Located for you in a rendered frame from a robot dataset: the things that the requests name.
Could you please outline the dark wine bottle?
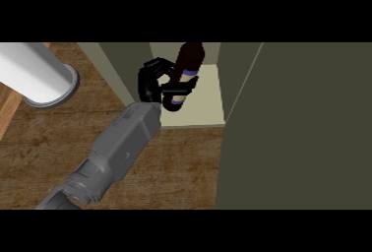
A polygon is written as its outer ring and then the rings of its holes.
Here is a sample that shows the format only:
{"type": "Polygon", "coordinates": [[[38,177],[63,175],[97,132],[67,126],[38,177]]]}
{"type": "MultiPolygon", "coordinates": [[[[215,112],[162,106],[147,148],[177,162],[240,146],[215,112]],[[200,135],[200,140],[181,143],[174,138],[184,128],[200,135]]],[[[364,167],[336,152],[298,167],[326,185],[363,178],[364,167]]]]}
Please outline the dark wine bottle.
{"type": "Polygon", "coordinates": [[[197,82],[197,72],[205,58],[200,42],[185,42],[178,51],[169,81],[165,84],[162,107],[175,112],[182,106],[187,94],[197,82]]]}

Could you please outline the dark olive cabinet door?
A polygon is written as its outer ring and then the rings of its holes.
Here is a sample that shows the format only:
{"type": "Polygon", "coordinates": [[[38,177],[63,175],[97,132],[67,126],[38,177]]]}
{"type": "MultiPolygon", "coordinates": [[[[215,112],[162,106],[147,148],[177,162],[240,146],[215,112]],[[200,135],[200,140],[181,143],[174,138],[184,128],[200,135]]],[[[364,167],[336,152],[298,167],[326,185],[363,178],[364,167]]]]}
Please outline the dark olive cabinet door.
{"type": "Polygon", "coordinates": [[[372,209],[372,43],[265,43],[222,138],[221,209],[372,209]]]}

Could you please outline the pale wooden board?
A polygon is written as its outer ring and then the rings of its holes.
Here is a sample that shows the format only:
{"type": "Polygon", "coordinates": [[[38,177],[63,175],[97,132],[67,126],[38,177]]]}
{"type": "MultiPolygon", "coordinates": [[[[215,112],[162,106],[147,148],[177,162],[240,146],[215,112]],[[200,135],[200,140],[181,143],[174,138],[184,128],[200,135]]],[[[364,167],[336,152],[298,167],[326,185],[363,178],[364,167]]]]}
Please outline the pale wooden board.
{"type": "Polygon", "coordinates": [[[4,136],[23,96],[0,83],[0,139],[4,136]]]}

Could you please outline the olive grey cabinet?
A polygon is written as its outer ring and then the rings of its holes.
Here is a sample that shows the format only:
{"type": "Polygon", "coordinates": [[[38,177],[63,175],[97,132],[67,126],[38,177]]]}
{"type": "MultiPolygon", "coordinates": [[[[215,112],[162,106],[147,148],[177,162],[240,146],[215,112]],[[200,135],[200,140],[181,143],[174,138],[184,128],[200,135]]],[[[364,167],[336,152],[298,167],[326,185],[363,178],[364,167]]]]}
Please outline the olive grey cabinet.
{"type": "MultiPolygon", "coordinates": [[[[137,72],[154,57],[175,61],[181,42],[78,42],[123,105],[140,100],[137,72]]],[[[196,89],[178,112],[160,111],[163,129],[224,127],[233,114],[262,42],[205,42],[196,89]]]]}

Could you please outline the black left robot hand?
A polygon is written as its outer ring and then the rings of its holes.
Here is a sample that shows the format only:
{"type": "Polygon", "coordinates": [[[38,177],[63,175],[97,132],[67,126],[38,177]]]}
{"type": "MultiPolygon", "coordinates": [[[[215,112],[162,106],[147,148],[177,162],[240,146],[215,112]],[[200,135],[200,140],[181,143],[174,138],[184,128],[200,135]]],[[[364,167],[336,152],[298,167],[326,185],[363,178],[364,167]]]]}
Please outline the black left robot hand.
{"type": "Polygon", "coordinates": [[[138,69],[138,100],[143,102],[160,102],[162,95],[187,95],[196,87],[199,77],[194,76],[187,82],[157,83],[157,78],[171,76],[174,63],[156,57],[143,63],[138,69]]]}

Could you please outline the white cylinder with grey rim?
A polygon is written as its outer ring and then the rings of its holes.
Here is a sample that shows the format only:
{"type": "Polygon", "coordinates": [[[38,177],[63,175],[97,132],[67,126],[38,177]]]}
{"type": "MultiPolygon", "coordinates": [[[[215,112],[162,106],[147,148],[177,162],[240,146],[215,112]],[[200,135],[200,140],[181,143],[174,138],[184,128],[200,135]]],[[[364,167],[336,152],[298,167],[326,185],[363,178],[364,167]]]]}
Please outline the white cylinder with grey rim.
{"type": "Polygon", "coordinates": [[[0,42],[0,82],[30,107],[50,109],[73,96],[79,75],[41,42],[0,42]]]}

